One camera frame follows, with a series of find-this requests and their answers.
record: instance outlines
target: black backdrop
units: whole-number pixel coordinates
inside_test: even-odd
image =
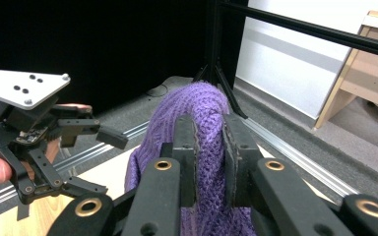
[[[0,69],[68,73],[60,102],[96,113],[204,64],[206,0],[0,1]],[[225,29],[232,84],[242,25]]]

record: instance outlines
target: wooden cabinet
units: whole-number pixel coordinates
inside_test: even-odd
[[[360,35],[378,39],[378,8],[369,12]],[[320,128],[357,96],[378,104],[378,56],[353,49],[324,105],[315,128]]]

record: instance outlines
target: purple cloth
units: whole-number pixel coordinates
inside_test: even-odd
[[[224,200],[222,115],[226,97],[216,87],[199,82],[171,92],[154,113],[142,144],[128,162],[125,191],[138,186],[147,163],[159,156],[162,143],[173,141],[177,117],[190,114],[198,128],[198,200],[181,210],[181,235],[255,235],[249,208],[230,208]]]

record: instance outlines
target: bolt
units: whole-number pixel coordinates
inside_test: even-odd
[[[70,77],[69,77],[68,74],[63,74],[62,79],[63,79],[63,81],[69,81]]]

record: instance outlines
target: metal rod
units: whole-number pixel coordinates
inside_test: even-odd
[[[220,6],[222,10],[228,10],[238,14],[243,14],[246,17],[250,17],[259,21],[270,23],[286,29],[303,32],[308,35],[316,36],[344,46],[349,46],[378,55],[377,39],[363,37],[337,29],[322,27],[319,25],[280,16],[258,9],[244,7],[234,3],[220,2]]]

